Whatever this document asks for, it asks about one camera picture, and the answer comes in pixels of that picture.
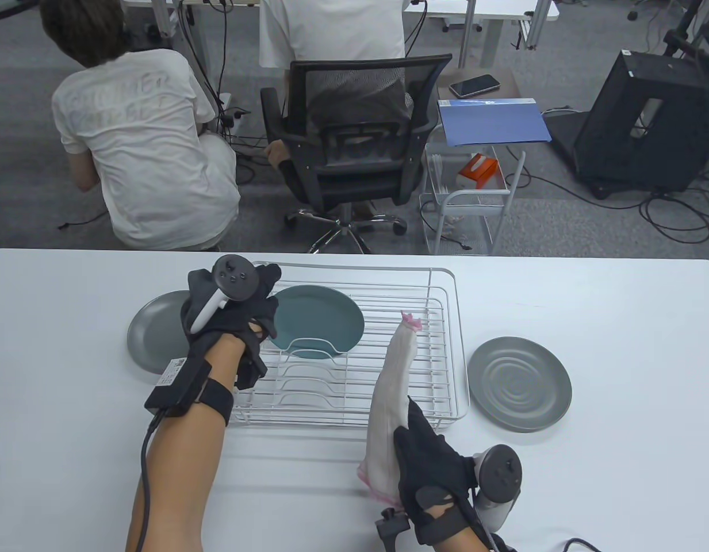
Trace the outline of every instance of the smartphone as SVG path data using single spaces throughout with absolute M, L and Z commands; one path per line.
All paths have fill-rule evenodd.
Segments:
M 485 94 L 500 87 L 498 79 L 491 75 L 475 76 L 473 79 L 454 82 L 449 85 L 449 90 L 454 92 L 457 98 L 469 98 L 477 94 Z

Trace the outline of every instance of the gray plate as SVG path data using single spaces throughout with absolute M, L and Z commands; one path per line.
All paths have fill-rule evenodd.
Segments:
M 173 358 L 188 354 L 188 341 L 181 326 L 181 306 L 188 290 L 170 292 L 144 305 L 127 330 L 130 357 L 141 368 L 162 374 Z
M 469 360 L 467 378 L 483 413 L 520 433 L 554 425 L 572 403 L 572 382 L 559 359 L 522 337 L 481 345 Z
M 275 313 L 278 337 L 273 343 L 296 357 L 336 357 L 359 343 L 365 333 L 365 317 L 359 306 L 336 289 L 293 286 L 275 296 L 279 301 Z

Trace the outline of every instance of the wrist strap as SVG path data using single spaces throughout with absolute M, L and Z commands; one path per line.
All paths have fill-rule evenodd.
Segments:
M 218 381 L 211 378 L 207 379 L 204 391 L 201 392 L 196 402 L 214 408 L 224 418 L 225 425 L 229 425 L 231 409 L 234 407 L 234 395 Z
M 418 544 L 433 546 L 444 542 L 455 534 L 469 527 L 462 511 L 457 505 L 449 508 L 444 514 L 425 526 L 415 528 Z

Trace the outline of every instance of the wire dish rack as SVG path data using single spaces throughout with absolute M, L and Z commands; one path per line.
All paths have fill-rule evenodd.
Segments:
M 296 342 L 280 350 L 265 341 L 260 354 L 267 375 L 253 389 L 237 392 L 236 423 L 367 427 L 375 382 L 401 312 L 423 323 L 410 368 L 409 395 L 435 428 L 466 414 L 469 392 L 454 274 L 428 268 L 280 267 L 283 279 L 273 293 L 303 284 L 332 287 L 359 305 L 365 333 L 349 352 L 321 352 L 320 359 L 303 358 L 310 349 L 297 349 Z

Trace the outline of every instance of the orange box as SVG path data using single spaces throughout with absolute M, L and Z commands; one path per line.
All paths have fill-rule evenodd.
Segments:
M 483 189 L 490 179 L 497 173 L 499 164 L 496 159 L 478 153 L 457 174 L 457 184 L 462 187 Z

